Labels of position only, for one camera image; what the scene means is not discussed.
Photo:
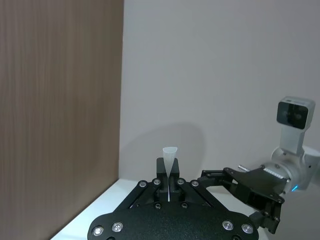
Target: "led light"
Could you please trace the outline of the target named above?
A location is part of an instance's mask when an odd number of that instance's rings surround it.
[[[298,187],[299,187],[298,185],[295,185],[295,186],[292,188],[291,192],[294,192],[295,190],[297,190]]]

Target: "white wall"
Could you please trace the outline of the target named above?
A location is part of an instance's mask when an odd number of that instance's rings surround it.
[[[318,0],[126,0],[120,177],[151,180],[171,145],[187,180],[267,160],[286,95],[318,103],[304,143],[320,150],[319,13]],[[311,188],[288,199],[274,239],[316,232]]]

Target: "wood panel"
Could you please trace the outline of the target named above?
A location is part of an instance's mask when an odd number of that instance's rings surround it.
[[[0,239],[55,234],[118,178],[123,0],[0,0]]]

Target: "camera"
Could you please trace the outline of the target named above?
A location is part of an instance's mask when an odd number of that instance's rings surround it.
[[[305,132],[310,127],[315,106],[313,100],[286,96],[278,104],[276,121]]]

